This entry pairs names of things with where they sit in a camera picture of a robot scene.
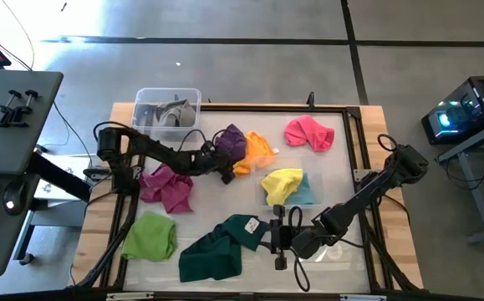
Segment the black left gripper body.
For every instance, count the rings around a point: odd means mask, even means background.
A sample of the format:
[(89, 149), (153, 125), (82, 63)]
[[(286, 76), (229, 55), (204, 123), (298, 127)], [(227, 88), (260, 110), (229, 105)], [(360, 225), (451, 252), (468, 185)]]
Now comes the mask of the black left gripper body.
[(234, 162), (231, 157), (227, 153), (220, 154), (210, 140), (206, 140), (201, 146), (199, 167), (201, 173), (218, 172), (221, 175), (222, 182), (229, 184), (235, 178), (233, 165)]

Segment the purple towel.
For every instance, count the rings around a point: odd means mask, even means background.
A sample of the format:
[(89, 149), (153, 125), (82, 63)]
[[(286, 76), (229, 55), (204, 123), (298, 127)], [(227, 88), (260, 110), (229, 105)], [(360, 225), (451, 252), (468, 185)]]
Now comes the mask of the purple towel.
[(233, 163), (241, 161), (246, 156), (247, 140), (234, 124), (219, 130), (213, 136), (212, 143), (219, 156), (227, 156)]

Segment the orange towel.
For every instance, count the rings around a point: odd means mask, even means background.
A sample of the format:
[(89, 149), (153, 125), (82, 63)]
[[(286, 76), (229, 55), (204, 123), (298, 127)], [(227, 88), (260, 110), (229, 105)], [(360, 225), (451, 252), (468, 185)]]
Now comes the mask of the orange towel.
[(273, 162), (275, 152), (263, 135), (255, 131), (245, 134), (245, 156), (234, 164), (235, 176), (245, 176), (250, 173), (253, 165), (264, 167)]

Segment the teal towel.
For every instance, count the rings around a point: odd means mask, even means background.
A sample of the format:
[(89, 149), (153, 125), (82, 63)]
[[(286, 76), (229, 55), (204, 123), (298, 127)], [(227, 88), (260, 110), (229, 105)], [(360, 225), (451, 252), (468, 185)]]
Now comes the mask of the teal towel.
[(296, 192), (293, 192), (286, 200), (284, 206), (313, 205), (315, 196), (309, 185), (308, 174), (303, 171), (303, 180)]

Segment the yellow towel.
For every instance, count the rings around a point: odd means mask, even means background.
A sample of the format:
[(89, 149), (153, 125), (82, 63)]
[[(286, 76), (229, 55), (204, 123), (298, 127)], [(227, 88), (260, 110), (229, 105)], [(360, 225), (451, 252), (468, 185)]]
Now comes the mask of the yellow towel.
[(279, 169), (267, 174), (260, 182), (267, 193), (267, 204), (284, 205), (287, 198), (298, 190), (302, 180), (303, 170), (298, 168)]

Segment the magenta towel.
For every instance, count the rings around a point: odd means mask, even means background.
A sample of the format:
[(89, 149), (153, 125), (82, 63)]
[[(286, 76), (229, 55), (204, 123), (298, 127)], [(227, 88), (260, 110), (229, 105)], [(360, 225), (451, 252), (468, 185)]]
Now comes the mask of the magenta towel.
[(142, 174), (139, 183), (143, 202), (159, 202), (168, 214), (193, 212), (189, 198), (194, 184), (189, 176), (178, 175), (161, 164), (152, 173)]

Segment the dark green towel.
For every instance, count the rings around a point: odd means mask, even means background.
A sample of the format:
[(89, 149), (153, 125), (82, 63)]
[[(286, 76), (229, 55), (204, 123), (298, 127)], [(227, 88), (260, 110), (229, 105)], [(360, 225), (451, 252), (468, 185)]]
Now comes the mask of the dark green towel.
[(242, 247), (255, 252), (269, 224), (253, 215), (231, 215), (184, 249), (179, 258), (182, 283), (223, 280), (242, 273)]

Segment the grey towel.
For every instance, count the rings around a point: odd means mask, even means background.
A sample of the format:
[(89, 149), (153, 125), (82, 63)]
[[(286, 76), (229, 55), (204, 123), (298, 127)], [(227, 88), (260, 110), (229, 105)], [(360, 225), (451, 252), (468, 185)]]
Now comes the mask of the grey towel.
[(196, 122), (196, 111), (187, 99), (158, 105), (155, 108), (158, 126), (192, 127)]

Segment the white table mat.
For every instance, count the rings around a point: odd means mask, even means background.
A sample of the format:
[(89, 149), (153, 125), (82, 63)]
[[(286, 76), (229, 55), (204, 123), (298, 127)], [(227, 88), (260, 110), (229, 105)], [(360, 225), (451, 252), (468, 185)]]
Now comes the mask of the white table mat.
[[(283, 129), (297, 114), (280, 115), (253, 112), (205, 112), (201, 116), (201, 130), (192, 134), (185, 143), (178, 140), (162, 140), (174, 148), (196, 149), (204, 137), (210, 138), (217, 131), (234, 124), (242, 132), (255, 131), (263, 135), (278, 153), (278, 158), (302, 158), (314, 164), (322, 172), (323, 203), (303, 209), (303, 224), (324, 208), (346, 202), (354, 194), (348, 145), (344, 136), (343, 116), (339, 114), (315, 114), (313, 118), (321, 125), (333, 128), (334, 143), (325, 152), (316, 153), (309, 145), (290, 147), (286, 144)], [(199, 238), (211, 232), (216, 224), (224, 222), (233, 214), (260, 217), (267, 222), (273, 218), (271, 208), (259, 206), (251, 174), (240, 176), (230, 184), (222, 183), (217, 173), (194, 178), (189, 204), (193, 212), (171, 215), (176, 224), (178, 251), (183, 251)], [(332, 247), (321, 247), (302, 265), (311, 284), (311, 293), (367, 293), (369, 280), (361, 244), (359, 224), (353, 222), (343, 242)], [(275, 255), (265, 247), (255, 252), (242, 250), (242, 273), (233, 278), (213, 279), (182, 283), (179, 279), (179, 253), (167, 261), (154, 263), (144, 259), (128, 262), (124, 288), (127, 291), (182, 291), (242, 293), (296, 293), (299, 288), (293, 274), (293, 255), (287, 253), (288, 268), (278, 271), (274, 267)]]

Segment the clear plastic bin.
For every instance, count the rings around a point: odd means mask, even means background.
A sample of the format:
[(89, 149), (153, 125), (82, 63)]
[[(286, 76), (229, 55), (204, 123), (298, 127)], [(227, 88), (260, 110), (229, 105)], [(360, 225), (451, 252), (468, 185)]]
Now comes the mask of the clear plastic bin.
[(315, 203), (313, 205), (300, 205), (298, 207), (315, 207), (323, 203), (323, 177), (322, 172), (317, 166), (310, 162), (303, 160), (302, 158), (286, 157), (278, 158), (270, 165), (264, 167), (254, 167), (251, 172), (251, 178), (253, 182), (253, 188), (255, 191), (255, 201), (259, 206), (272, 208), (266, 202), (267, 193), (261, 187), (261, 180), (269, 173), (279, 169), (298, 168), (302, 169), (308, 174), (309, 185), (315, 196)]
[[(155, 108), (164, 103), (187, 99), (196, 111), (196, 122), (192, 127), (158, 126)], [(195, 88), (143, 88), (135, 97), (131, 126), (152, 138), (181, 140), (192, 130), (200, 129), (201, 91)]]

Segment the pink towel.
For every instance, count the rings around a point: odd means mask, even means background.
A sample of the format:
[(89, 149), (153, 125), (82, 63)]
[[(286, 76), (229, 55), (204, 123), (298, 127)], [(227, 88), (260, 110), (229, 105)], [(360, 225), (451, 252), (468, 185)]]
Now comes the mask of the pink towel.
[(291, 120), (283, 130), (289, 146), (309, 144), (313, 151), (328, 151), (334, 143), (334, 129), (319, 124), (312, 116), (302, 115)]

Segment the black desk support beam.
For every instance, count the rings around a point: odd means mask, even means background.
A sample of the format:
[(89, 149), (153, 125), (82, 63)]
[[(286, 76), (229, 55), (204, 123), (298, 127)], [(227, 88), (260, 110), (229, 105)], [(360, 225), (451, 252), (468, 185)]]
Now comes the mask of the black desk support beam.
[(61, 169), (38, 153), (31, 155), (26, 172), (40, 176), (81, 201), (87, 202), (90, 198), (90, 185), (86, 181)]

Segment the grey side table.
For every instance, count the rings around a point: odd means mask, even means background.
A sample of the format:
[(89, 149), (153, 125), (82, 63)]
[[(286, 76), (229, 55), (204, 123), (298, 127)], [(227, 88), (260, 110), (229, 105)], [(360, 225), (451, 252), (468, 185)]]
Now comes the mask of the grey side table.
[[(480, 217), (484, 224), (484, 197), (481, 193), (481, 184), (484, 182), (484, 172), (479, 178), (475, 178), (471, 169), (471, 165), (467, 159), (470, 152), (478, 151), (484, 152), (484, 129), (472, 135), (460, 144), (453, 146), (446, 152), (441, 153), (435, 158), (439, 166), (443, 166), (448, 179), (458, 188), (470, 191), (476, 207), (480, 213)], [(454, 177), (449, 172), (449, 164), (453, 159), (457, 159), (464, 173), (465, 179)], [(478, 244), (484, 242), (484, 232), (473, 234), (466, 239), (467, 244)]]

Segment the computer tower with coloured lights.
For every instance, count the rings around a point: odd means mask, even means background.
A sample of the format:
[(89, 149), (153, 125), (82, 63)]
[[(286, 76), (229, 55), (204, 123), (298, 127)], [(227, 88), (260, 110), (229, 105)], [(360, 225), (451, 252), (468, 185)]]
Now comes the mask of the computer tower with coloured lights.
[(421, 119), (431, 145), (460, 143), (484, 129), (484, 76), (471, 76)]

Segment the black metal table frame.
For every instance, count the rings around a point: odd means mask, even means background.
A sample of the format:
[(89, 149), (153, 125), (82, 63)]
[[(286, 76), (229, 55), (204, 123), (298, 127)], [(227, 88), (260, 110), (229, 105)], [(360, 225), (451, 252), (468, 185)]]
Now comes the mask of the black metal table frame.
[[(131, 126), (134, 105), (130, 102), (114, 103), (110, 120), (120, 122), (121, 124)], [(280, 115), (286, 114), (339, 114), (345, 115), (343, 117), (346, 132), (346, 144), (352, 148), (353, 152), (349, 156), (353, 156), (352, 170), (354, 167), (360, 169), (382, 168), (385, 158), (390, 155), (390, 152), (383, 150), (377, 142), (377, 135), (380, 133), (388, 134), (385, 121), (385, 115), (382, 106), (380, 105), (296, 105), (296, 104), (245, 104), (245, 103), (205, 103), (201, 105), (201, 116), (205, 112), (253, 112), (253, 114), (264, 113), (270, 115), (271, 113), (278, 113)], [(373, 209), (370, 218), (365, 218), (361, 221), (362, 235), (367, 238), (366, 225), (370, 225), (374, 232), (379, 236), (380, 244), (388, 247), (385, 244), (385, 239), (388, 238), (384, 224), (385, 219), (380, 216), (383, 209)], [(375, 253), (372, 247), (370, 251), (366, 251), (369, 263), (373, 263), (373, 267), (369, 268), (369, 280), (374, 284), (373, 290), (383, 289), (399, 289), (395, 278), (390, 274), (388, 264), (382, 263), (381, 256)]]

